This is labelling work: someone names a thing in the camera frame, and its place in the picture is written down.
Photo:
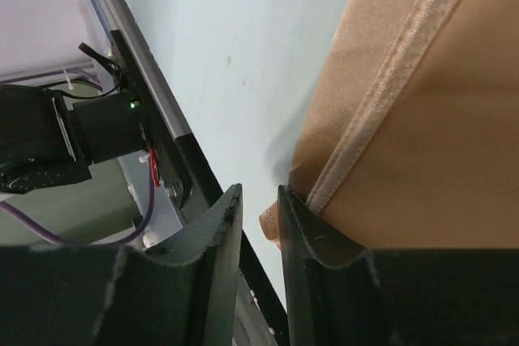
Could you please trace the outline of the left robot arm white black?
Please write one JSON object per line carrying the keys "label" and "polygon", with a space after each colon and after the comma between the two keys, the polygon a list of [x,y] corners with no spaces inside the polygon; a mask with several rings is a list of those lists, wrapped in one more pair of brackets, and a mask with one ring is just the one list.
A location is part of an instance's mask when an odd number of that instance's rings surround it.
{"label": "left robot arm white black", "polygon": [[1,192],[26,194],[91,179],[89,167],[143,150],[131,99],[116,93],[79,100],[36,87],[1,88]]}

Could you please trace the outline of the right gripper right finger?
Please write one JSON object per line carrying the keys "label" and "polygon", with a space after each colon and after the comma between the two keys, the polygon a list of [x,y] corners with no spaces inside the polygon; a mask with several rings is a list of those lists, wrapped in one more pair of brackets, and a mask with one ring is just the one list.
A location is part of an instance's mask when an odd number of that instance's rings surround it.
{"label": "right gripper right finger", "polygon": [[515,345],[516,250],[371,250],[278,190],[294,345]]}

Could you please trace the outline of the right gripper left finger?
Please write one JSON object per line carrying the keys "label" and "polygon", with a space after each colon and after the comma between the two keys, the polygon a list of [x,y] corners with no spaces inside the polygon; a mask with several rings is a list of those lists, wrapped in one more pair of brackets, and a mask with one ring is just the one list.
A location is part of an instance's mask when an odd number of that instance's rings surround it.
{"label": "right gripper left finger", "polygon": [[4,345],[229,345],[242,187],[157,247],[4,246]]}

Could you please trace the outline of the peach satin napkin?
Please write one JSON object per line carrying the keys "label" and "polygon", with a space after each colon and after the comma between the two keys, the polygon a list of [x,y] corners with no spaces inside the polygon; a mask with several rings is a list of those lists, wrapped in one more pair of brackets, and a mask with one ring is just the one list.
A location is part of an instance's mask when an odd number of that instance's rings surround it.
{"label": "peach satin napkin", "polygon": [[518,0],[348,0],[289,174],[365,249],[518,246]]}

